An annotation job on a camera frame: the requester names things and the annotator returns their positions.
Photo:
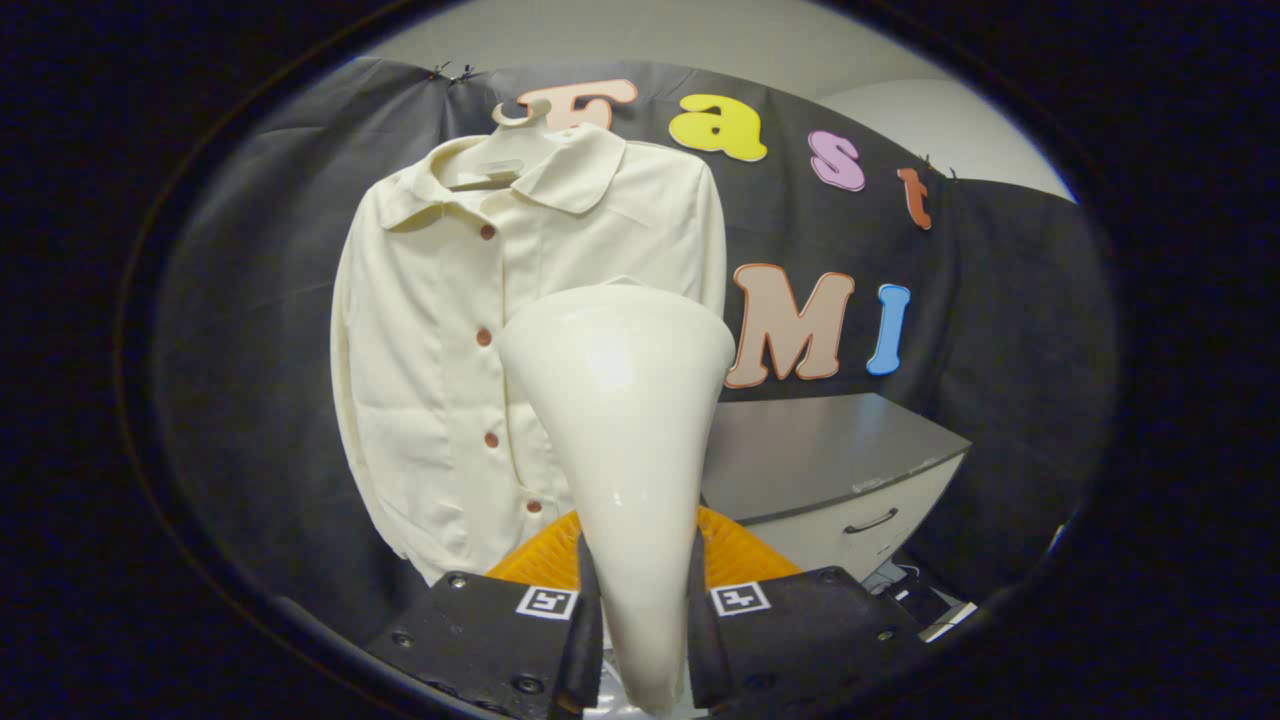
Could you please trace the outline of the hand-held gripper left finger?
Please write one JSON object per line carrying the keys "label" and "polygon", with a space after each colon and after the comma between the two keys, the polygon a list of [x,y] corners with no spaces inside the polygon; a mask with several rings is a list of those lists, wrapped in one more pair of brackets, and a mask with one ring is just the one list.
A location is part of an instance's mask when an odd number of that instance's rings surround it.
{"label": "hand-held gripper left finger", "polygon": [[570,512],[488,574],[448,571],[365,650],[503,717],[581,719],[598,703],[604,639],[593,557]]}

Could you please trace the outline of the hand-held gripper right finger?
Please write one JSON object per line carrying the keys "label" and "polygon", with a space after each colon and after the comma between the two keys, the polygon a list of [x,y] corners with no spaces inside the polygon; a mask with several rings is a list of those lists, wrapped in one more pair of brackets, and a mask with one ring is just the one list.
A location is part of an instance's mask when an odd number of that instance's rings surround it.
{"label": "hand-held gripper right finger", "polygon": [[837,565],[804,571],[707,507],[689,583],[692,703],[714,716],[824,716],[925,656],[920,623],[891,594]]}

